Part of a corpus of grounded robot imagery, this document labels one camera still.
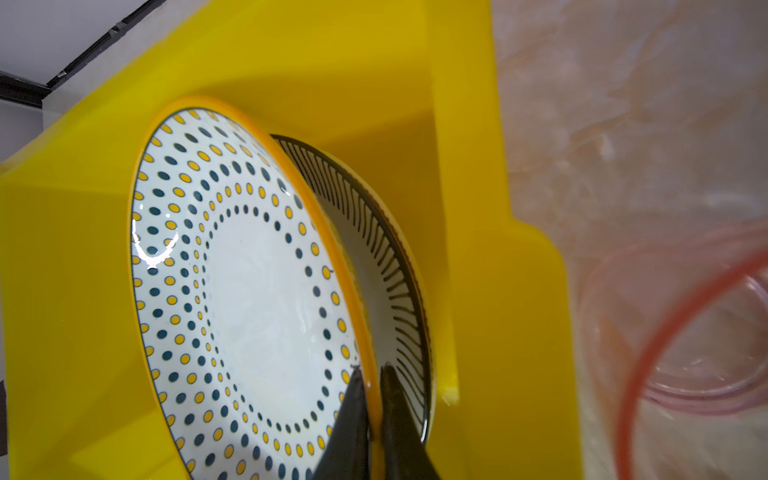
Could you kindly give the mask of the yellow dotted plate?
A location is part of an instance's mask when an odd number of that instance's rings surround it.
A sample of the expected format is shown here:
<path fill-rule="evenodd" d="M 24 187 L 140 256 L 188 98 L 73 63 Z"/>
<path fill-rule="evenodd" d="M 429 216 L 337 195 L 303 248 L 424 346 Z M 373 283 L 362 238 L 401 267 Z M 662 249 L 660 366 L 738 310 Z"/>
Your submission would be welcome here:
<path fill-rule="evenodd" d="M 361 366 L 339 243 L 272 141 L 173 109 L 137 168 L 133 292 L 148 370 L 193 479 L 309 479 Z"/>

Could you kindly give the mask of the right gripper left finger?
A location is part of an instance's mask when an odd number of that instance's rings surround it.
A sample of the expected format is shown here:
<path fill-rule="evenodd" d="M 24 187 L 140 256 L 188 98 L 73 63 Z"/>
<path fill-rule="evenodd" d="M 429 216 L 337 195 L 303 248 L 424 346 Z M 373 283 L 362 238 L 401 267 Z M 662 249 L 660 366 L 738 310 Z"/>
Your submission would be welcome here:
<path fill-rule="evenodd" d="M 313 474 L 313 479 L 369 479 L 368 430 L 365 383 L 360 368 L 356 367 L 347 385 L 339 417 Z"/>

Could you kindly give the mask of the white striped rim plate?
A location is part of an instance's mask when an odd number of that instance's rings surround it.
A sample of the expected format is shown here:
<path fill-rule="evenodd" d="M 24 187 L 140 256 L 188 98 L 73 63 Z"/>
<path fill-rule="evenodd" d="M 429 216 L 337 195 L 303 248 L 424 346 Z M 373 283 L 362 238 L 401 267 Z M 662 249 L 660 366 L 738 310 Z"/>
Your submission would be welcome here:
<path fill-rule="evenodd" d="M 367 309 L 378 365 L 392 366 L 425 443 L 434 418 L 435 367 L 427 310 L 407 242 L 374 190 L 350 167 L 298 139 L 274 140 L 340 235 Z"/>

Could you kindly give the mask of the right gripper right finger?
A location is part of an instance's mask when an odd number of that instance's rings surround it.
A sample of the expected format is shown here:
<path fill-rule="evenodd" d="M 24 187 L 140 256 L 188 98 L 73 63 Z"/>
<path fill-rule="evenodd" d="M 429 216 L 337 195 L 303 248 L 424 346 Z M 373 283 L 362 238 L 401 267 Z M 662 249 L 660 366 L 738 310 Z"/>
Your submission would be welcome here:
<path fill-rule="evenodd" d="M 407 396 L 392 365 L 386 364 L 381 369 L 380 382 L 385 478 L 439 480 L 440 477 L 421 442 L 410 414 Z"/>

